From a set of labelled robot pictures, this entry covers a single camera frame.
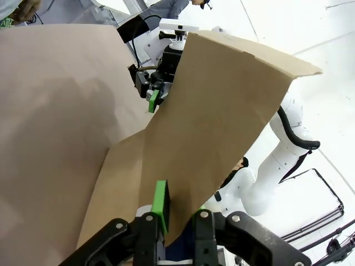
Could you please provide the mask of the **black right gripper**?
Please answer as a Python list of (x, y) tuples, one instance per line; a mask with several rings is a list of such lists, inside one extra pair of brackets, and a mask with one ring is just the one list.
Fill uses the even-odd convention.
[(169, 45), (164, 49), (157, 68), (162, 80), (165, 81), (164, 84), (162, 81), (155, 83), (148, 81), (149, 73), (147, 71), (136, 72), (135, 87), (140, 97), (148, 102), (148, 112), (155, 112), (156, 107), (167, 98), (181, 56), (182, 50), (173, 49)]

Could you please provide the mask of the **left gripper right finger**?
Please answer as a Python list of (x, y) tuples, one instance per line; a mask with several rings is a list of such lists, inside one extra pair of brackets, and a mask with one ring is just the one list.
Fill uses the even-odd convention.
[(218, 245), (248, 265), (311, 265), (309, 257), (245, 212), (236, 211), (224, 217), (220, 212), (201, 209), (192, 221), (193, 265), (219, 265)]

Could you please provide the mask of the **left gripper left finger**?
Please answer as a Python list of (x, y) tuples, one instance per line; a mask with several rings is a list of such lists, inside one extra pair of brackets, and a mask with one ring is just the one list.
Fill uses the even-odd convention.
[(151, 211), (132, 222), (114, 218), (61, 265), (157, 265), (158, 245), (169, 231), (170, 193), (167, 180), (156, 182)]

